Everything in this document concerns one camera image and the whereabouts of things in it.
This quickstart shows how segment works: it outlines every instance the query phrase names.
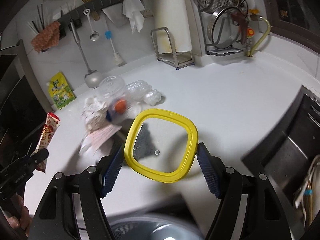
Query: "human hand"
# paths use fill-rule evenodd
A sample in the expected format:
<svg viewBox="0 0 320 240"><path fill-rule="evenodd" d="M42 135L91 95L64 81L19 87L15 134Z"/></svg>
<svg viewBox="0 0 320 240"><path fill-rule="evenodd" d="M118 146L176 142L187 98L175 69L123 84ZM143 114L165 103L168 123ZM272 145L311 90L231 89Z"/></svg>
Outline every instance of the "human hand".
<svg viewBox="0 0 320 240"><path fill-rule="evenodd" d="M7 218L8 223L13 229L22 228L26 235L29 236L32 218L30 217L28 208L24 205L24 200L21 196L17 195L19 206L21 206L20 221L16 217Z"/></svg>

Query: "sink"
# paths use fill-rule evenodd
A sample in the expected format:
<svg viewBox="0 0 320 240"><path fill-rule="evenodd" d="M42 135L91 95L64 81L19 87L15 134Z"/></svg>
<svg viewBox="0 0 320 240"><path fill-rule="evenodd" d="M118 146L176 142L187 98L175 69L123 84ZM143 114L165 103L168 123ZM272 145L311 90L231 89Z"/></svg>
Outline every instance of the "sink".
<svg viewBox="0 0 320 240"><path fill-rule="evenodd" d="M320 152L319 102L302 86L274 129L242 159L254 176L268 176L296 239L304 234L304 226L302 211L293 207L294 193Z"/></svg>

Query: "silver bolt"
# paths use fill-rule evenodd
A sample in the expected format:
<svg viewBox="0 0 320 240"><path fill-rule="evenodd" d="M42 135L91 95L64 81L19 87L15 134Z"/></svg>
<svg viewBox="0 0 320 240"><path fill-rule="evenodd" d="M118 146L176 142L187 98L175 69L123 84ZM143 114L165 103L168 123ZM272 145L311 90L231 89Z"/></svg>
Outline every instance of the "silver bolt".
<svg viewBox="0 0 320 240"><path fill-rule="evenodd" d="M60 179L62 177L62 172L57 172L55 175L54 175L54 178L55 179Z"/></svg>
<svg viewBox="0 0 320 240"><path fill-rule="evenodd" d="M87 169L87 171L88 171L89 173L94 173L96 170L97 170L97 168L96 168L95 166L91 166L91 167L89 167L89 168Z"/></svg>
<svg viewBox="0 0 320 240"><path fill-rule="evenodd" d="M261 173L261 174L259 174L259 178L262 180L266 180L267 176L265 174Z"/></svg>
<svg viewBox="0 0 320 240"><path fill-rule="evenodd" d="M231 167L227 167L226 168L226 172L229 173L229 174L232 174L232 173L235 173L235 170Z"/></svg>

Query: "brown rag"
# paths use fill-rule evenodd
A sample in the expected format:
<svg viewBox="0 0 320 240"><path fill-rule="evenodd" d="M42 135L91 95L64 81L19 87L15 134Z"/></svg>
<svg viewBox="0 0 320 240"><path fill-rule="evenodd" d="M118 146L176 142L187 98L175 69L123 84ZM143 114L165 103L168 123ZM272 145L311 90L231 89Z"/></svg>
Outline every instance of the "brown rag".
<svg viewBox="0 0 320 240"><path fill-rule="evenodd" d="M60 38L59 26L60 23L55 21L49 24L44 30L42 30L36 37L32 39L31 44L35 51L39 53L41 50L58 45Z"/></svg>

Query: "cutting board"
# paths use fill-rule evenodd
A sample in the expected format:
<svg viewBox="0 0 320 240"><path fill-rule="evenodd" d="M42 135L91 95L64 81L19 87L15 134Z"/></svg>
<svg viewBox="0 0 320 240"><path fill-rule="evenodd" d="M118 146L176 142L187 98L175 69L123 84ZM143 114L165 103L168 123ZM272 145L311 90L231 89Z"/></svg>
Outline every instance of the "cutting board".
<svg viewBox="0 0 320 240"><path fill-rule="evenodd" d="M191 38L185 0L153 0L155 28L167 27L177 52L191 51ZM172 52L165 31L156 32L159 53Z"/></svg>

